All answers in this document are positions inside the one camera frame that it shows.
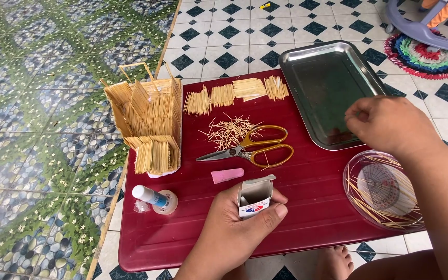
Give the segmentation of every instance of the stainless steel tray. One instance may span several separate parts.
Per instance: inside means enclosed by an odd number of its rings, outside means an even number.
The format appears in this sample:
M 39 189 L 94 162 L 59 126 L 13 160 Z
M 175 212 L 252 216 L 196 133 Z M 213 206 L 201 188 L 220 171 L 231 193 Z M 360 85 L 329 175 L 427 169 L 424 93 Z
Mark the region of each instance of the stainless steel tray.
M 357 48 L 330 41 L 285 51 L 279 65 L 310 137 L 326 150 L 363 143 L 345 125 L 345 111 L 357 99 L 389 95 Z

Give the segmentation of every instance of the glue stick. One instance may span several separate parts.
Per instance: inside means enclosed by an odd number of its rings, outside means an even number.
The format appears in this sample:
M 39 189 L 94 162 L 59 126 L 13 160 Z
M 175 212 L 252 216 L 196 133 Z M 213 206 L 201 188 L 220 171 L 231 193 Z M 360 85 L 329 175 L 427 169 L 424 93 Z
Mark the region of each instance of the glue stick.
M 134 187 L 132 189 L 132 196 L 146 203 L 158 206 L 161 209 L 169 206 L 169 200 L 167 199 L 167 196 L 160 194 L 143 185 L 137 185 L 136 187 Z

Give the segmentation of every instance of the gold scissors handle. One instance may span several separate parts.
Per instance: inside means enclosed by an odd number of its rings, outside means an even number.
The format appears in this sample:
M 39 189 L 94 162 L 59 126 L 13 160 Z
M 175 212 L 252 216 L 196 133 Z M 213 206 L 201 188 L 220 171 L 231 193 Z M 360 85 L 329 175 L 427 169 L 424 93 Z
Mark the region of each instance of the gold scissors handle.
M 271 165 L 262 165 L 262 164 L 259 164 L 259 163 L 255 162 L 255 156 L 256 155 L 258 155 L 260 153 L 263 153 L 263 152 L 268 152 L 268 151 L 271 151 L 271 150 L 280 149 L 280 148 L 288 148 L 291 151 L 290 155 L 287 156 L 281 162 L 274 163 L 274 164 L 271 164 Z M 281 144 L 277 144 L 277 145 L 274 145 L 274 146 L 265 147 L 265 148 L 262 148 L 262 149 L 259 149 L 259 150 L 255 150 L 255 151 L 252 151 L 252 152 L 242 152 L 242 154 L 243 154 L 243 157 L 245 157 L 246 159 L 250 160 L 253 164 L 255 164 L 256 166 L 261 167 L 261 168 L 264 169 L 266 167 L 271 168 L 271 167 L 280 166 L 283 163 L 287 162 L 291 158 L 291 156 L 293 156 L 293 147 L 288 145 L 288 144 L 281 143 Z
M 281 130 L 281 131 L 283 131 L 285 133 L 285 135 L 281 139 L 262 140 L 262 141 L 252 141 L 252 140 L 250 140 L 250 137 L 252 136 L 252 133 L 254 133 L 257 130 L 263 130 L 263 129 Z M 243 141 L 241 141 L 240 146 L 242 146 L 243 148 L 247 148 L 247 147 L 259 146 L 259 145 L 279 144 L 279 143 L 283 142 L 284 139 L 286 139 L 287 136 L 288 136 L 288 131 L 285 128 L 283 128 L 283 127 L 280 127 L 278 125 L 271 125 L 271 124 L 270 125 L 261 125 L 259 127 L 256 127 L 254 129 L 250 130 L 250 132 L 245 136 Z

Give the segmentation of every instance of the pink eraser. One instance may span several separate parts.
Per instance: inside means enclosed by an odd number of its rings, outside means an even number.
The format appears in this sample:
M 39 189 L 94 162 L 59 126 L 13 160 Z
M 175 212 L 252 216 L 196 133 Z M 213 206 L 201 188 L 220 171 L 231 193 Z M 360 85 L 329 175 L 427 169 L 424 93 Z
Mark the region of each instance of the pink eraser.
M 245 175 L 245 170 L 243 169 L 227 169 L 221 171 L 212 171 L 210 172 L 212 175 L 212 180 L 214 180 L 214 184 L 218 184 L 221 182 L 226 182 L 232 180 L 234 178 L 241 177 Z

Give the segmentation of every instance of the tile floor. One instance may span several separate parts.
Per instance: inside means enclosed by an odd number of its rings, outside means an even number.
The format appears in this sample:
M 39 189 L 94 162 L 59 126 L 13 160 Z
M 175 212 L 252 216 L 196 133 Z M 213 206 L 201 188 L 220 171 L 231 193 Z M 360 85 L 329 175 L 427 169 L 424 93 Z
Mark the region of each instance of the tile floor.
M 348 40 L 448 144 L 448 80 L 410 76 L 385 58 L 386 2 L 274 0 L 261 10 L 263 0 L 182 0 L 164 59 L 188 84 L 277 68 L 285 50 Z M 99 85 L 100 78 L 124 79 L 122 64 L 146 61 L 155 70 L 177 4 L 0 0 L 0 280 L 177 273 L 128 274 L 118 266 L 124 193 L 115 189 L 127 148 Z M 399 5 L 411 20 L 423 17 L 418 7 L 411 0 Z M 439 29 L 448 37 L 448 20 Z M 147 77 L 140 68 L 129 74 Z M 161 68 L 159 78 L 167 75 Z M 430 247 L 426 232 L 349 245 L 356 266 Z M 252 259 L 246 267 L 252 279 L 310 279 L 315 260 L 316 251 L 306 251 Z

